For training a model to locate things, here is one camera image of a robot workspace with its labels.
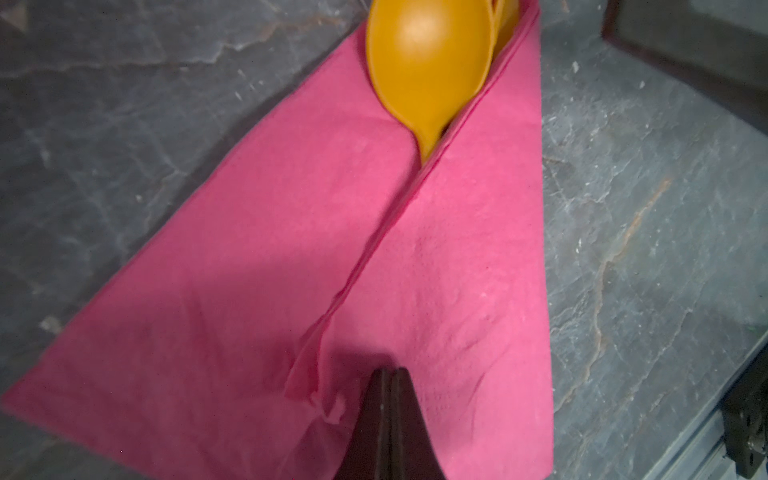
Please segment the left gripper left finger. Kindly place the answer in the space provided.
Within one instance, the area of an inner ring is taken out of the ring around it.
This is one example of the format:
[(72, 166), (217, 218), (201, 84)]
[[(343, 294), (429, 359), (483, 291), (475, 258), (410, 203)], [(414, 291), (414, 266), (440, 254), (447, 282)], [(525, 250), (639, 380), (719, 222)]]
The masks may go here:
[(372, 373), (335, 480), (391, 478), (391, 379), (392, 371), (386, 368)]

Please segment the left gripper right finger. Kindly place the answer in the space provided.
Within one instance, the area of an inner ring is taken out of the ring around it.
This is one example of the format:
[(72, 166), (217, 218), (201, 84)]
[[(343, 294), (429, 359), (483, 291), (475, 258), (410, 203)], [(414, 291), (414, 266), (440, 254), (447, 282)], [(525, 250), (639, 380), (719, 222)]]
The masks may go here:
[(445, 480), (415, 387), (407, 369), (394, 371), (390, 384), (390, 478)]

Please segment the magenta paper napkin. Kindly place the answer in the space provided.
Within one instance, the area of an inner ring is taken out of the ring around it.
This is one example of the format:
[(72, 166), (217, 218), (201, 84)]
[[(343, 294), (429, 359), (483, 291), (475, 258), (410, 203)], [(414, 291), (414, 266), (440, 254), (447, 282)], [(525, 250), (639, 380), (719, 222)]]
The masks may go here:
[(350, 35), (2, 397), (157, 479), (329, 479), (406, 367), (446, 476), (542, 479), (553, 392), (539, 5), (418, 165)]

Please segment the yellow plastic spoon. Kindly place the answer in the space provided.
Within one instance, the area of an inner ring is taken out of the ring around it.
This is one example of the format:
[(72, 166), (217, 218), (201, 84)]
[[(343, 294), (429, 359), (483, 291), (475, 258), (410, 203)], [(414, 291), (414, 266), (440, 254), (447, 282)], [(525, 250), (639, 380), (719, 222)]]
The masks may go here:
[(426, 164), (445, 129), (485, 83), (496, 39), (484, 0), (377, 0), (365, 53), (375, 93), (414, 135)]

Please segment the yellow plastic fork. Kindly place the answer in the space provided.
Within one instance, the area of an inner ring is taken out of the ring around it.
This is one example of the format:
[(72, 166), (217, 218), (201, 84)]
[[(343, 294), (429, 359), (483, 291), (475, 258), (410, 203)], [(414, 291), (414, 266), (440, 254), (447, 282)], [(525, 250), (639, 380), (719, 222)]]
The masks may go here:
[(494, 23), (496, 27), (496, 42), (493, 58), (496, 58), (514, 35), (520, 19), (520, 1), (495, 0), (493, 2), (493, 8)]

